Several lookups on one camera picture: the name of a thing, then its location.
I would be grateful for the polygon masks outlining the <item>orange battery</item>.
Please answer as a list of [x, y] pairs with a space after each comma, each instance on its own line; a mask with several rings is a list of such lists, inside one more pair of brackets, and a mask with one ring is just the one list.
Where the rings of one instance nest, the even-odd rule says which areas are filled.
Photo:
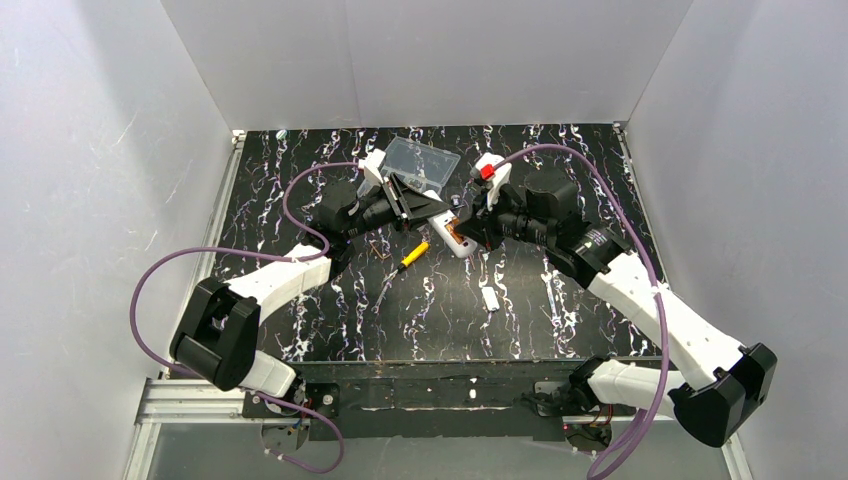
[[458, 234], [458, 233], [455, 231], [455, 228], [454, 228], [454, 226], [453, 226], [452, 224], [447, 224], [447, 225], [446, 225], [446, 229], [447, 229], [447, 230], [448, 230], [448, 232], [450, 233], [451, 237], [452, 237], [452, 238], [453, 238], [453, 239], [454, 239], [454, 240], [455, 240], [458, 244], [462, 244], [462, 243], [465, 241], [464, 237], [463, 237], [462, 235]]

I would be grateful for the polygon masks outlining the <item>white remote control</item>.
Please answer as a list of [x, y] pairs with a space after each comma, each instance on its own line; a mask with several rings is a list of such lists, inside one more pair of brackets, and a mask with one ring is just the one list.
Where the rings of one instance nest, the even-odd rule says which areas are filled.
[[446, 210], [429, 217], [428, 223], [457, 258], [467, 258], [477, 249], [478, 244], [474, 240], [456, 231], [459, 219], [453, 211]]

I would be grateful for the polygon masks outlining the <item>white battery cover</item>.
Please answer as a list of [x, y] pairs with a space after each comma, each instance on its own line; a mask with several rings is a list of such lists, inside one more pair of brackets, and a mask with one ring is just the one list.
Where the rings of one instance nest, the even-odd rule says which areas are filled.
[[484, 286], [481, 288], [481, 294], [484, 302], [484, 306], [488, 312], [496, 312], [500, 309], [500, 304], [498, 301], [498, 296], [491, 286]]

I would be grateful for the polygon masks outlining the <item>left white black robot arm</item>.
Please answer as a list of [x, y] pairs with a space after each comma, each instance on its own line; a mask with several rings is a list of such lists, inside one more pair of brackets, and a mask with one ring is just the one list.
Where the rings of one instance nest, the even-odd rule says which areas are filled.
[[222, 391], [241, 388], [285, 397], [298, 383], [298, 373], [258, 350], [260, 325], [342, 273], [354, 253], [353, 239], [386, 225], [414, 230], [448, 209], [437, 195], [421, 193], [395, 174], [363, 195], [347, 182], [328, 188], [310, 232], [289, 252], [288, 261], [196, 285], [170, 344], [172, 358]]

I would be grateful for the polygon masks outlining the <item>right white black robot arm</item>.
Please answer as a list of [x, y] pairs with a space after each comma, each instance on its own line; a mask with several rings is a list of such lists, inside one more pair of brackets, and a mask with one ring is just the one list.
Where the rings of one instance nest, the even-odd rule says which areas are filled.
[[668, 330], [673, 370], [595, 356], [574, 370], [558, 393], [532, 395], [548, 411], [588, 411], [607, 404], [647, 410], [663, 391], [659, 412], [696, 440], [720, 447], [765, 401], [777, 365], [762, 343], [745, 346], [721, 332], [665, 286], [611, 230], [582, 217], [577, 187], [565, 176], [535, 172], [523, 192], [509, 186], [511, 168], [473, 168], [482, 191], [457, 232], [487, 250], [510, 238], [543, 248], [548, 262], [620, 312], [655, 344]]

